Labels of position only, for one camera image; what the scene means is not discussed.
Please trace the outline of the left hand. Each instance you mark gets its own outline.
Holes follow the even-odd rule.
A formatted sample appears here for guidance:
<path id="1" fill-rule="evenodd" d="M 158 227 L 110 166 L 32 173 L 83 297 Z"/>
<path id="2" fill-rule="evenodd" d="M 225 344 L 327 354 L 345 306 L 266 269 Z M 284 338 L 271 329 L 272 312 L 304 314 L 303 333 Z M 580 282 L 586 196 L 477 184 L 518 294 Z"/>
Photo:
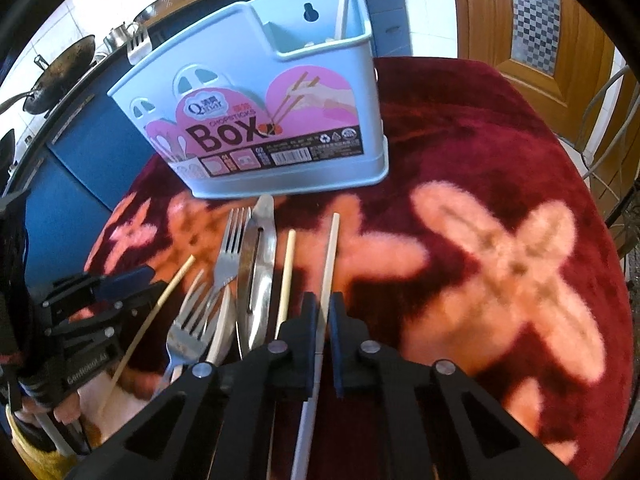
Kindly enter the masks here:
<path id="1" fill-rule="evenodd" d="M 48 408 L 43 408 L 32 400 L 30 396 L 24 396 L 22 399 L 22 408 L 14 412 L 13 415 L 25 424 L 40 427 L 37 416 L 39 414 L 46 414 L 48 411 Z M 54 418 L 63 425 L 76 422 L 80 415 L 80 395 L 78 392 L 66 396 L 66 398 L 53 409 Z"/>

